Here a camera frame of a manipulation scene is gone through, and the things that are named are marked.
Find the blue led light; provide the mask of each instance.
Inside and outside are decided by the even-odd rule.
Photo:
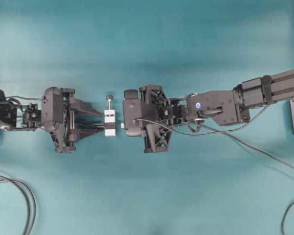
[[[196,103],[196,108],[197,108],[197,109],[200,109],[200,108],[201,108],[201,103],[199,103],[199,102]]]

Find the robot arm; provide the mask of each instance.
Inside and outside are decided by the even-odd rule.
[[[211,91],[169,99],[161,86],[148,85],[124,93],[124,128],[130,137],[144,137],[145,152],[168,150],[172,135],[167,127],[199,124],[212,118],[219,126],[250,122],[250,109],[294,98],[294,70],[263,76],[239,84],[232,91]]]
[[[4,92],[0,90],[0,129],[4,131],[35,131],[42,128],[50,133],[55,151],[58,153],[75,151],[77,141],[103,130],[114,130],[114,136],[116,135],[115,123],[112,121],[109,126],[107,123],[93,125],[76,122],[76,116],[103,117],[103,114],[85,102],[76,99],[74,95],[75,89],[51,87],[45,91],[42,99],[35,99],[42,102],[42,109],[39,110],[38,104],[22,105],[16,99],[20,98],[19,96],[6,98]],[[22,111],[21,116],[18,115],[18,110]],[[21,127],[17,127],[17,119],[22,119]]]

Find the black cable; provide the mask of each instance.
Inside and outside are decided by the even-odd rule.
[[[7,96],[7,99],[9,98],[19,98],[19,99],[25,99],[25,100],[38,100],[38,101],[45,101],[45,99],[39,99],[39,98],[26,98],[18,95],[13,95],[13,96]]]
[[[266,106],[264,109],[262,109],[253,119],[250,120],[250,122],[248,122],[247,124],[237,128],[237,129],[233,129],[233,130],[224,130],[224,131],[214,131],[214,132],[210,132],[210,133],[204,133],[204,134],[188,134],[188,133],[184,133],[184,132],[180,132],[180,131],[177,131],[177,130],[174,130],[173,128],[170,128],[170,127],[167,127],[163,124],[160,124],[160,123],[157,123],[155,121],[151,121],[151,120],[147,120],[147,119],[142,119],[142,118],[137,118],[136,120],[139,120],[139,121],[146,121],[146,122],[149,122],[149,123],[152,123],[152,124],[156,124],[156,125],[159,125],[167,130],[170,130],[171,132],[175,132],[175,133],[178,133],[178,134],[181,134],[183,136],[192,136],[192,137],[198,137],[198,136],[210,136],[210,135],[214,135],[214,134],[224,134],[224,133],[229,133],[229,132],[235,132],[235,131],[240,131],[241,129],[244,129],[245,127],[249,126],[251,123],[253,123],[261,114],[263,114],[263,112],[269,107]]]
[[[205,128],[205,129],[208,129],[210,131],[217,131],[216,129],[214,129],[212,127],[209,127],[209,126],[206,126],[206,125],[202,125],[202,127]],[[245,146],[247,146],[247,147],[249,147],[251,149],[254,149],[254,150],[256,150],[256,151],[258,151],[260,153],[263,153],[263,154],[269,156],[270,158],[274,159],[275,161],[278,161],[279,163],[282,163],[282,164],[284,164],[284,165],[286,165],[286,166],[288,166],[288,167],[290,167],[291,169],[294,170],[294,166],[293,165],[291,165],[291,164],[289,164],[289,163],[287,163],[287,162],[285,162],[283,160],[280,160],[279,158],[274,157],[273,155],[271,155],[271,154],[269,154],[269,153],[267,153],[267,152],[265,152],[265,151],[263,151],[261,149],[258,149],[256,147],[253,147],[250,144],[242,141],[241,139],[239,139],[239,138],[237,138],[237,137],[235,137],[235,136],[233,136],[231,134],[228,134],[228,133],[222,133],[222,134],[223,135],[226,135],[226,136],[228,136],[228,137],[230,137],[230,138],[232,138],[232,139],[234,139],[236,141],[238,141],[239,143],[241,143],[241,144],[243,144],[243,145],[245,145]],[[282,223],[281,223],[281,232],[282,232],[282,235],[285,235],[285,222],[286,222],[286,217],[287,217],[287,214],[288,214],[289,210],[291,209],[291,207],[293,205],[294,205],[294,201],[288,206],[288,208],[286,209],[286,211],[284,213],[284,216],[283,216],[283,219],[282,219]]]
[[[30,190],[30,188],[23,182],[21,181],[18,181],[18,180],[11,180],[11,179],[8,179],[4,176],[1,176],[0,175],[0,183],[11,183],[12,185],[14,185],[23,195],[24,199],[25,199],[25,202],[26,202],[26,207],[27,207],[27,217],[26,217],[26,223],[25,223],[25,226],[24,226],[24,229],[23,229],[23,233],[22,235],[29,235],[33,226],[34,226],[34,223],[35,223],[35,219],[36,219],[36,200],[35,200],[35,197],[32,193],[32,191]],[[30,212],[30,203],[29,203],[29,199],[28,199],[28,196],[27,194],[23,191],[23,189],[18,185],[22,185],[23,187],[26,188],[26,190],[29,192],[30,196],[31,196],[31,199],[32,199],[32,203],[33,203],[33,218],[32,218],[32,221],[30,222],[30,215],[31,215],[31,212]]]

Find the teal table surface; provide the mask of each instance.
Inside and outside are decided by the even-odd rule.
[[[75,88],[100,111],[112,94],[118,124],[127,89],[162,85],[175,97],[290,69],[294,0],[0,0],[0,89]],[[0,173],[37,197],[33,235],[280,234],[291,169],[221,135],[174,134],[169,152],[144,154],[142,138],[117,131],[71,154],[56,154],[43,131],[0,131]],[[294,165],[288,102],[235,135]],[[0,185],[0,235],[22,233],[25,209]],[[286,231],[294,235],[294,208]]]

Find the screw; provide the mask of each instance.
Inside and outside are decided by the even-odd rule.
[[[113,100],[113,95],[107,95],[106,97],[107,101],[109,102],[109,109],[112,109],[112,100]]]

